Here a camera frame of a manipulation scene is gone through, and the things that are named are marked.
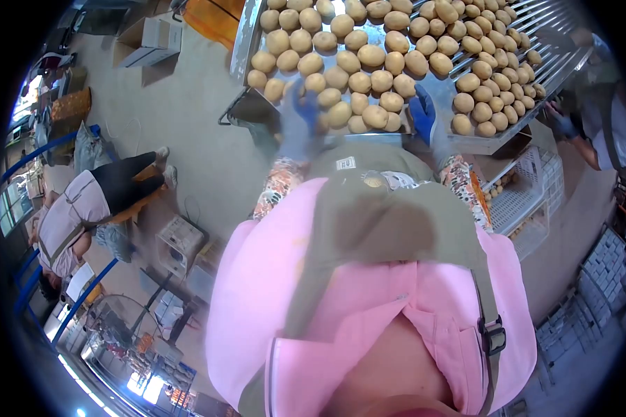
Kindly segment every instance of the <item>woman's hair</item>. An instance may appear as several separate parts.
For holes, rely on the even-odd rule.
[[[39,291],[46,301],[58,301],[61,295],[60,288],[55,289],[51,286],[49,279],[44,275],[44,271],[39,272]]]

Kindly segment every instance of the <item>black pants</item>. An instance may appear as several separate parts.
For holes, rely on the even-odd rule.
[[[165,183],[162,174],[134,181],[132,178],[155,162],[155,152],[102,165],[91,171],[105,195],[109,212],[116,215],[149,196]]]

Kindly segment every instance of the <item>blue glove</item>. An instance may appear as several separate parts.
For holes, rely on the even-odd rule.
[[[563,136],[570,140],[579,136],[579,130],[570,120],[570,117],[564,116],[561,108],[554,101],[549,101],[545,104],[545,111],[550,120],[550,127],[555,135]]]
[[[310,147],[316,133],[318,123],[318,95],[315,91],[307,91],[300,99],[300,91],[304,80],[298,79],[283,98],[280,116],[280,133],[283,142],[278,150],[279,156],[292,158],[295,161],[307,162],[310,159]]]
[[[408,101],[410,116],[417,134],[427,146],[431,147],[431,134],[436,121],[434,102],[425,88],[419,84],[415,85],[415,94],[416,96]]]

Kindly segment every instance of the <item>window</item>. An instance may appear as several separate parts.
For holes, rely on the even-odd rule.
[[[3,236],[7,236],[23,216],[33,209],[25,183],[25,176],[19,175],[0,194],[0,229]]]

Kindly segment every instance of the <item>cardboard box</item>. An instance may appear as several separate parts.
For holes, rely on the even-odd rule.
[[[181,51],[183,27],[143,17],[123,32],[113,46],[113,66],[144,67]]]

